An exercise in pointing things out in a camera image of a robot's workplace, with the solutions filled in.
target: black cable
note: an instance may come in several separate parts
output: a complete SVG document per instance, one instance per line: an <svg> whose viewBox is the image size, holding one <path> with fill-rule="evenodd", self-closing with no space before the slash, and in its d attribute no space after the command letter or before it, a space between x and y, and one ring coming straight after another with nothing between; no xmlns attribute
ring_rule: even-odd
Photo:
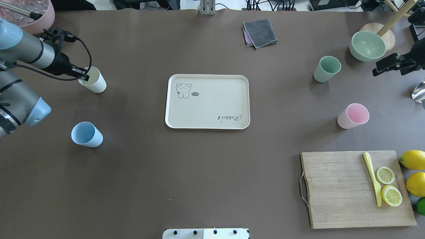
<svg viewBox="0 0 425 239"><path fill-rule="evenodd" d="M16 66L16 67L22 67L22 68L25 68L25 69L28 69L28 70L35 71L35 72L37 72L37 73L40 73L40 74L42 74L42 75L44 75L44 76L47 76L47 77L53 78L53 79L55 79L55 80L72 81L72 80L77 80L77 79L80 79L80 78L86 77L87 72L88 72L88 71L90 70L90 68L91 68L91 54L90 54L90 51L88 50L88 47L86 46L86 44L84 44L84 42L83 42L80 38L75 37L75 39L82 43L82 45L84 46L85 50L87 51L88 58L90 59L90 63L88 64L87 71L86 71L86 72L85 72L82 76L80 76L80 77L75 77L75 78L72 78L72 79L58 78L58 77L54 77L54 76L51 76L51 75L49 75L49 74L46 74L46 73L44 73L44 72L42 72L42 71L36 70L36 69L34 69L34 68L31 68L31 67L29 67L29 66L26 66L26 65L15 65L15 66Z"/></svg>
<svg viewBox="0 0 425 239"><path fill-rule="evenodd" d="M259 6L259 4L260 4L260 0L254 0L254 4L257 4L257 5L255 6L255 9L256 9L257 11L261 11L260 6Z"/></svg>
<svg viewBox="0 0 425 239"><path fill-rule="evenodd" d="M279 11L279 7L281 6L281 3L282 3L282 1L280 1L280 2L278 3L278 6L276 7L276 8L277 8L277 11Z"/></svg>
<svg viewBox="0 0 425 239"><path fill-rule="evenodd" d="M282 0L280 0L276 5L275 5L275 7L272 9L272 11L274 11L275 9L277 9L278 11L279 11L279 7L278 6L280 6L281 5L281 3L283 3L284 1L282 1Z"/></svg>
<svg viewBox="0 0 425 239"><path fill-rule="evenodd" d="M270 2L270 0L267 0L267 2L269 2L269 4L270 4L270 9L273 9L272 2Z"/></svg>
<svg viewBox="0 0 425 239"><path fill-rule="evenodd" d="M291 1L288 0L289 4L286 5L285 11L289 11L289 9L291 8Z"/></svg>
<svg viewBox="0 0 425 239"><path fill-rule="evenodd" d="M363 0L362 1L362 3L358 6L358 7L355 7L355 8L350 8L345 2L343 2L343 0L340 0L346 7L348 7L349 9L357 9L357 8L359 8L359 7L361 7L362 5L363 5L363 3L365 2L365 0Z"/></svg>
<svg viewBox="0 0 425 239"><path fill-rule="evenodd" d="M230 8L226 7L226 5L224 5L222 3L216 3L215 5L223 5L225 8L230 9Z"/></svg>
<svg viewBox="0 0 425 239"><path fill-rule="evenodd" d="M153 8L153 9L161 9L162 8L162 7L152 7L152 6L150 6L150 7Z"/></svg>
<svg viewBox="0 0 425 239"><path fill-rule="evenodd" d="M147 8L148 6L149 6L149 2L147 2L147 3L146 3L146 6L144 6L144 8L142 8L142 9L140 9L140 10L145 9L145 8Z"/></svg>
<svg viewBox="0 0 425 239"><path fill-rule="evenodd" d="M266 1L264 1L264 2L260 2L260 1L258 1L258 4L267 3L267 2L270 2L270 0L266 0Z"/></svg>

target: wooden cutting board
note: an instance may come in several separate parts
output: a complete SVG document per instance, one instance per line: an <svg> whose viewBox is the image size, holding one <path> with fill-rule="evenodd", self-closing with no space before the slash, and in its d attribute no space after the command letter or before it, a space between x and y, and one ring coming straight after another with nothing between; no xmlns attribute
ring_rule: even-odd
<svg viewBox="0 0 425 239"><path fill-rule="evenodd" d="M392 207L376 204L372 181L363 159L364 151L303 152L307 201L312 228L359 228L414 226L415 216L395 151L368 151L374 172L381 166L395 174L393 186L403 196Z"/></svg>

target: electronic equipment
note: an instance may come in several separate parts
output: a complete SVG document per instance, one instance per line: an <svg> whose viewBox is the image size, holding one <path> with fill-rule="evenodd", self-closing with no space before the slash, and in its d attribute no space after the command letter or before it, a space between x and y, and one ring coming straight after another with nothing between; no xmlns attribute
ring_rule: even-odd
<svg viewBox="0 0 425 239"><path fill-rule="evenodd" d="M409 29L413 40L417 42L420 39L420 35L425 32L425 7L416 8L415 12L407 20L411 23Z"/></svg>
<svg viewBox="0 0 425 239"><path fill-rule="evenodd" d="M96 7L87 0L50 0L55 11L67 10L96 10Z"/></svg>
<svg viewBox="0 0 425 239"><path fill-rule="evenodd" d="M359 0L309 0L313 11L355 6Z"/></svg>
<svg viewBox="0 0 425 239"><path fill-rule="evenodd" d="M140 9L140 3L157 2L159 6L167 10L180 10L180 0L113 0L116 9Z"/></svg>

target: folded towel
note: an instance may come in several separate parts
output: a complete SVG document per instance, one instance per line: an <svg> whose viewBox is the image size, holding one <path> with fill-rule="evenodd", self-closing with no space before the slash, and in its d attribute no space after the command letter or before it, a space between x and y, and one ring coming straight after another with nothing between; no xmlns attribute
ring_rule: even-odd
<svg viewBox="0 0 425 239"><path fill-rule="evenodd" d="M256 49L278 41L269 18L255 22L245 22L242 29L244 30L245 41L247 42L246 45L254 45Z"/></svg>

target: yellow knife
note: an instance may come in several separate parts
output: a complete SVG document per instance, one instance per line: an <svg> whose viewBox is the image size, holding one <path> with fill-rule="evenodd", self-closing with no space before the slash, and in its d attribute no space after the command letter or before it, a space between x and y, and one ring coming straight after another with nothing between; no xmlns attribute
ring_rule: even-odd
<svg viewBox="0 0 425 239"><path fill-rule="evenodd" d="M378 183L378 181L375 178L371 156L368 152L365 152L363 153L363 158L365 159L366 166L368 166L369 174L371 175L371 178L372 178L373 187L375 189L376 204L378 205L378 207L380 207L382 203L381 185Z"/></svg>

